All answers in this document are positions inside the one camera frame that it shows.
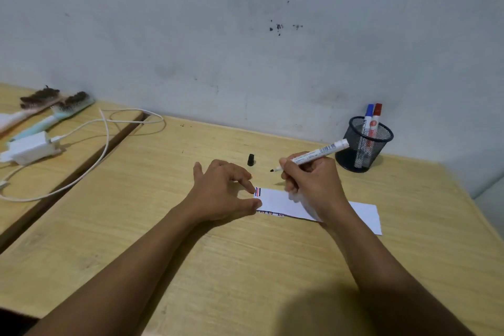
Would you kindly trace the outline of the person's left hand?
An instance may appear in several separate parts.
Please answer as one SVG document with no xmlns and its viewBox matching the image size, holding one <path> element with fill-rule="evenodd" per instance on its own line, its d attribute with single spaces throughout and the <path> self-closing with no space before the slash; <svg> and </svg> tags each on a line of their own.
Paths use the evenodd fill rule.
<svg viewBox="0 0 504 336">
<path fill-rule="evenodd" d="M 204 181 L 192 187 L 186 198 L 176 207 L 177 211 L 194 224 L 242 218 L 235 217 L 235 201 L 242 199 L 237 196 L 240 188 L 254 194 L 255 187 L 250 181 L 251 173 L 241 166 L 223 160 L 213 160 L 203 172 Z"/>
</svg>

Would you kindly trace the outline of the person's right hand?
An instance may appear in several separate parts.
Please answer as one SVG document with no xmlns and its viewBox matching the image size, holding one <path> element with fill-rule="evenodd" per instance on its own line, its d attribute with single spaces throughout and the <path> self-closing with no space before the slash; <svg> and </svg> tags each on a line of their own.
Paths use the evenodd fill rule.
<svg viewBox="0 0 504 336">
<path fill-rule="evenodd" d="M 300 168 L 303 170 L 303 179 L 298 182 L 284 180 L 281 173 L 286 192 L 301 194 L 327 224 L 351 212 L 334 160 L 324 157 Z"/>
</svg>

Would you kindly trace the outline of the white envelope with striped edge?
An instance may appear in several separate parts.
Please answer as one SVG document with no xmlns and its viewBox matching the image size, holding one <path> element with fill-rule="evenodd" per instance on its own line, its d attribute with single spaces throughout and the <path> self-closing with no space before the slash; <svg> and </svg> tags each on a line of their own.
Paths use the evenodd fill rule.
<svg viewBox="0 0 504 336">
<path fill-rule="evenodd" d="M 316 211 L 299 193 L 257 187 L 254 197 L 260 199 L 262 202 L 262 206 L 258 209 L 259 212 L 278 217 L 292 217 L 319 223 L 323 222 Z M 381 221 L 377 207 L 353 201 L 349 203 L 369 229 L 375 235 L 381 236 Z"/>
</svg>

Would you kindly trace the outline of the white black-tipped marker pen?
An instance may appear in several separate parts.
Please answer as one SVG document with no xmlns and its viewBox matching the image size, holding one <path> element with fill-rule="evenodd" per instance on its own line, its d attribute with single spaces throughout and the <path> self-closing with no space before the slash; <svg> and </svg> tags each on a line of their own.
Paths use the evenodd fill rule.
<svg viewBox="0 0 504 336">
<path fill-rule="evenodd" d="M 317 148 L 312 151 L 303 151 L 287 157 L 288 160 L 292 161 L 299 167 L 304 167 L 308 165 L 312 165 L 319 159 L 326 158 L 330 155 L 334 155 L 338 152 L 346 150 L 350 148 L 350 144 L 348 140 L 342 139 L 340 141 L 330 143 L 325 145 L 322 148 Z"/>
</svg>

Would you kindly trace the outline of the person's left forearm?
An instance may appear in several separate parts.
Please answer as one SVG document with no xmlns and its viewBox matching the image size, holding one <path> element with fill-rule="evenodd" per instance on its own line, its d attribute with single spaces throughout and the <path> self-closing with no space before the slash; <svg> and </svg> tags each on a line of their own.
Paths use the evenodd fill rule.
<svg viewBox="0 0 504 336">
<path fill-rule="evenodd" d="M 152 229 L 39 320 L 25 336 L 121 336 L 141 317 L 179 247 L 203 221 L 200 206 L 181 203 Z"/>
</svg>

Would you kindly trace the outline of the person's right forearm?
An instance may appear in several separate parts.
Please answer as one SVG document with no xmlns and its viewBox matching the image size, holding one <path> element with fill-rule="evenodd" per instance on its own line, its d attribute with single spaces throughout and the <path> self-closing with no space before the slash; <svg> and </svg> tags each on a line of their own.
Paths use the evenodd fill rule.
<svg viewBox="0 0 504 336">
<path fill-rule="evenodd" d="M 320 217 L 337 244 L 377 331 L 386 336 L 475 336 L 430 293 L 356 215 L 348 201 L 328 201 Z"/>
</svg>

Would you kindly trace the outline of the black mesh pen holder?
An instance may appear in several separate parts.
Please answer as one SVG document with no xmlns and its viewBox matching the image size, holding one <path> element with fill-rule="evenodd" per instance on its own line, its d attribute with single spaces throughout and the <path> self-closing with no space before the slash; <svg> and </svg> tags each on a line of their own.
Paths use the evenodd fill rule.
<svg viewBox="0 0 504 336">
<path fill-rule="evenodd" d="M 367 172 L 385 145 L 394 138 L 392 131 L 381 123 L 379 123 L 377 134 L 374 137 L 364 135 L 362 133 L 363 124 L 363 116 L 355 116 L 349 120 L 344 135 L 349 148 L 335 154 L 337 163 L 354 173 Z"/>
</svg>

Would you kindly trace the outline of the blue-capped marker pen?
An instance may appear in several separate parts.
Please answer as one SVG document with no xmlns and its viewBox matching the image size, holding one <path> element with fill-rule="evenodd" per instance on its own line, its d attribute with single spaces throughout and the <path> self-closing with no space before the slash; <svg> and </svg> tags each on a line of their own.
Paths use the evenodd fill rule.
<svg viewBox="0 0 504 336">
<path fill-rule="evenodd" d="M 357 153 L 355 158 L 354 166 L 357 169 L 362 169 L 364 164 L 364 159 L 366 158 L 367 153 L 367 136 L 369 135 L 369 131 L 371 129 L 371 123 L 373 121 L 372 115 L 374 112 L 374 104 L 369 104 L 366 110 L 366 114 L 364 116 L 362 128 L 361 128 L 361 136 L 359 137 Z"/>
</svg>

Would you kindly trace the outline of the red-capped marker pen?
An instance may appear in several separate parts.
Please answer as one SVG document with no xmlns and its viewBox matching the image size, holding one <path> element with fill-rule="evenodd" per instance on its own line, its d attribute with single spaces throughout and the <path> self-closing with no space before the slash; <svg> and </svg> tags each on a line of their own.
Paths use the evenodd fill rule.
<svg viewBox="0 0 504 336">
<path fill-rule="evenodd" d="M 374 105 L 373 113 L 369 120 L 367 129 L 365 129 L 363 132 L 366 138 L 363 138 L 363 155 L 361 157 L 362 168 L 369 168 L 371 163 L 372 151 L 375 146 L 374 138 L 376 138 L 379 132 L 381 110 L 382 110 L 382 104 L 376 103 Z"/>
</svg>

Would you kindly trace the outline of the white charger adapter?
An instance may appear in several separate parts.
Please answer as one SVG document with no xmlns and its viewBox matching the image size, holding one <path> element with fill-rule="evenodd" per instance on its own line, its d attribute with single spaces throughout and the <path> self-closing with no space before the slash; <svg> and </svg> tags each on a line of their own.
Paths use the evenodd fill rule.
<svg viewBox="0 0 504 336">
<path fill-rule="evenodd" d="M 38 160 L 62 153 L 59 140 L 53 140 L 46 131 L 11 141 L 7 150 L 0 153 L 0 163 L 16 163 L 27 166 Z"/>
</svg>

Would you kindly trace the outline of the teal-handled hair brush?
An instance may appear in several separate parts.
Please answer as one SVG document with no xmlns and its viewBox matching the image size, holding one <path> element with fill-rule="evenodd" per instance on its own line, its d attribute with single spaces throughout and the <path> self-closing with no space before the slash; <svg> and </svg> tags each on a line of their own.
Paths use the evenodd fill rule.
<svg viewBox="0 0 504 336">
<path fill-rule="evenodd" d="M 93 105 L 95 102 L 96 100 L 85 91 L 80 91 L 75 95 L 69 96 L 64 101 L 55 103 L 50 107 L 52 112 L 50 116 L 12 137 L 9 142 L 14 142 L 37 133 L 47 131 L 61 121 L 65 121 L 75 116 L 82 110 Z"/>
</svg>

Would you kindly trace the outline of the pink-handled hair brush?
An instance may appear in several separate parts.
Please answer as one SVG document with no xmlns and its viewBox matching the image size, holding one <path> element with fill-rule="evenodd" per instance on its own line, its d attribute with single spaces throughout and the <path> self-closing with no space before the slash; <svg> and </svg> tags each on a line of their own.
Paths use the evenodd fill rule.
<svg viewBox="0 0 504 336">
<path fill-rule="evenodd" d="M 28 118 L 61 102 L 62 98 L 60 90 L 50 88 L 47 85 L 44 89 L 35 91 L 29 96 L 20 97 L 19 111 L 12 114 L 0 113 L 0 134 L 9 131 Z"/>
</svg>

